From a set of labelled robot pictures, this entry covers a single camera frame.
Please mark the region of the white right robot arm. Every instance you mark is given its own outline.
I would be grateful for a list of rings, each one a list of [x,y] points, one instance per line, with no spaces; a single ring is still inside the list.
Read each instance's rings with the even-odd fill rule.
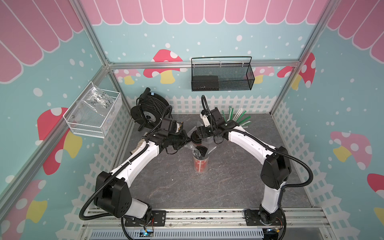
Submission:
[[[206,97],[201,97],[203,110],[200,117],[204,123],[194,131],[194,142],[212,137],[213,140],[227,140],[234,143],[262,164],[261,180],[265,185],[264,196],[259,207],[259,218],[263,225],[272,225],[276,219],[284,215],[282,199],[287,188],[303,188],[312,183],[314,174],[303,161],[288,154],[284,147],[276,148],[248,133],[233,120],[226,121],[218,108],[210,109]],[[308,179],[303,183],[287,184],[294,161],[306,169]]]

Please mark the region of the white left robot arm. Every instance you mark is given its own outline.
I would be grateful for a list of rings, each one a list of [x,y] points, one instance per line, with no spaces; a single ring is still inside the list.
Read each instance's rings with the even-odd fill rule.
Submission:
[[[96,182],[95,192],[84,203],[79,219],[90,221],[103,217],[121,220],[122,228],[126,219],[133,219],[144,229],[154,223],[152,207],[134,199],[130,186],[145,166],[163,150],[172,146],[176,151],[188,141],[183,124],[171,118],[172,106],[167,106],[160,122],[142,137],[143,143],[119,167],[107,173],[102,171]]]

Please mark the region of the red cartoon milk tea cup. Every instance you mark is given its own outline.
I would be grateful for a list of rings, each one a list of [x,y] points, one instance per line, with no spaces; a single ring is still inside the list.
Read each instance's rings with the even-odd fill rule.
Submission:
[[[201,146],[202,145],[202,140],[199,138],[199,136],[196,133],[192,133],[191,141],[195,146]]]

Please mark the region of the clear plastic carrier bag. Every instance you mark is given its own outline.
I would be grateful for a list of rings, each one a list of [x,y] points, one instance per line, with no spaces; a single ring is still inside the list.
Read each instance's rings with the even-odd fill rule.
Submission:
[[[197,121],[196,125],[187,133],[191,140],[185,145],[186,148],[192,150],[194,160],[194,169],[197,173],[205,173],[208,170],[209,156],[216,149],[214,137],[208,136],[202,138],[203,134],[199,130],[206,130],[205,125]]]

